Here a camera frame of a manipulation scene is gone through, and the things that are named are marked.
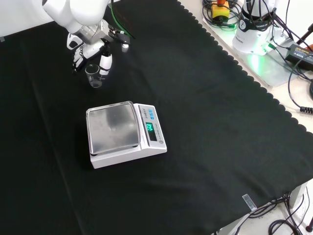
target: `scale display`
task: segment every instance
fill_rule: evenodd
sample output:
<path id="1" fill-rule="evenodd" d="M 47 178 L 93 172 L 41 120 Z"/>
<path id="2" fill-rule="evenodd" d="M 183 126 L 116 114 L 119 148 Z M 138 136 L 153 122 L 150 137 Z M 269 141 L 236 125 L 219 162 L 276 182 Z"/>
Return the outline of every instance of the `scale display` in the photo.
<path id="1" fill-rule="evenodd" d="M 150 122 L 146 122 L 147 131 L 149 134 L 149 138 L 151 141 L 157 141 L 157 136 L 153 127 L 153 124 Z"/>

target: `black tablecloth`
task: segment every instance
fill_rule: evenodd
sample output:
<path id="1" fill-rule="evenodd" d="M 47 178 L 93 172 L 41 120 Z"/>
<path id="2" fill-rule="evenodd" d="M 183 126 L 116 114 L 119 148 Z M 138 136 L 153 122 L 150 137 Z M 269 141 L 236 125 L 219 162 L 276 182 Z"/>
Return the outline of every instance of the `black tablecloth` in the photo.
<path id="1" fill-rule="evenodd" d="M 313 178 L 311 134 L 178 2 L 116 15 L 136 39 L 111 45 L 100 89 L 71 75 L 55 23 L 0 44 L 1 234 L 210 234 L 244 194 L 261 206 Z M 156 107 L 168 152 L 94 170 L 85 112 L 127 100 Z"/>

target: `small glass cup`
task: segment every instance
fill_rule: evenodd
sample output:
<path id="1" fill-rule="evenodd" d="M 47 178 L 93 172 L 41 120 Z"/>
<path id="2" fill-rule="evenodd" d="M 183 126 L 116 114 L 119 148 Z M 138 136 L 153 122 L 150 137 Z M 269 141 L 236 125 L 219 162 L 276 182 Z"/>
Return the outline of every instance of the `small glass cup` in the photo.
<path id="1" fill-rule="evenodd" d="M 102 81 L 99 78 L 100 68 L 98 65 L 88 65 L 85 68 L 85 73 L 87 75 L 88 81 L 93 88 L 98 88 L 102 86 Z"/>

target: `floor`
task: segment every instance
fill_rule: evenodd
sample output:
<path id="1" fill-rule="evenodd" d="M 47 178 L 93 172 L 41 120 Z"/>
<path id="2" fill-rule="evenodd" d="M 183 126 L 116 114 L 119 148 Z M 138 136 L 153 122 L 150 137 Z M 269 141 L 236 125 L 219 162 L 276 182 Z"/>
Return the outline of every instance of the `floor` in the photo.
<path id="1" fill-rule="evenodd" d="M 310 208 L 304 218 L 303 223 L 299 227 L 303 235 L 313 235 L 312 233 L 309 233 L 305 230 L 305 227 L 309 225 L 312 217 L 313 217 L 313 180 L 310 180 L 308 182 L 308 191 L 310 196 Z M 304 202 L 299 208 L 299 210 L 295 213 L 293 216 L 295 222 L 298 224 L 301 222 L 303 215 L 308 208 L 309 202 L 308 202 L 308 195 L 305 191 L 304 194 Z M 267 235 L 268 234 L 268 227 L 269 225 L 277 219 L 286 219 L 287 211 L 283 204 L 278 205 L 274 210 L 266 214 L 265 216 L 257 219 L 248 219 L 241 227 L 240 232 L 238 235 Z M 276 232 L 275 235 L 291 235 L 292 231 L 288 226 L 281 226 Z"/>

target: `digital scale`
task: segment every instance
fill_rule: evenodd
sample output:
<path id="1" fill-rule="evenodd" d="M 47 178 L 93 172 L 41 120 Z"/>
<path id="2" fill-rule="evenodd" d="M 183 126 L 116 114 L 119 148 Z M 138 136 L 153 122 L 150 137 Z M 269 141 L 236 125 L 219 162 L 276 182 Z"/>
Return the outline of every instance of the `digital scale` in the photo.
<path id="1" fill-rule="evenodd" d="M 167 151 L 154 106 L 127 101 L 92 108 L 86 120 L 95 169 Z"/>

